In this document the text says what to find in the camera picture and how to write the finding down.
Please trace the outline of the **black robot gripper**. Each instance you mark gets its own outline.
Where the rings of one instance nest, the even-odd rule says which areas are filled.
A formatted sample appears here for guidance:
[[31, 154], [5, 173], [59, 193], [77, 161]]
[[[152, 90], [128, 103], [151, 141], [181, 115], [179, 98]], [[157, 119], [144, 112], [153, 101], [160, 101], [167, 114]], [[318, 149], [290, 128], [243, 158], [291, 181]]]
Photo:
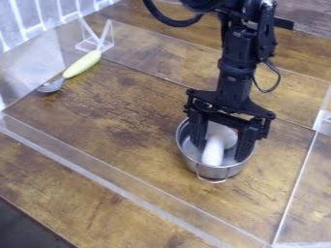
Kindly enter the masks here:
[[250, 156], [255, 141], [268, 137], [270, 124], [275, 119], [274, 112], [250, 98], [255, 82], [252, 70], [221, 70], [215, 91], [192, 88], [185, 91], [185, 114], [193, 146], [203, 146], [209, 121], [228, 126], [238, 132], [238, 162]]

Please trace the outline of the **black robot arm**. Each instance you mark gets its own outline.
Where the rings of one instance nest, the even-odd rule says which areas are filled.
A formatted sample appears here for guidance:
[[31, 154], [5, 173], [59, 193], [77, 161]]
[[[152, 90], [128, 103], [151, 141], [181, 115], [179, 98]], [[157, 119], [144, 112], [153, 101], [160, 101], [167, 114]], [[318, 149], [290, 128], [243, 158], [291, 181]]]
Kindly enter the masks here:
[[200, 13], [213, 12], [221, 22], [223, 56], [217, 88], [213, 91], [189, 89], [185, 113], [189, 138], [195, 146], [204, 142], [207, 123], [213, 121], [238, 131], [235, 160], [244, 161], [255, 142], [268, 136], [272, 111], [250, 98], [256, 85], [259, 63], [268, 63], [276, 46], [274, 13], [276, 3], [267, 0], [181, 0]]

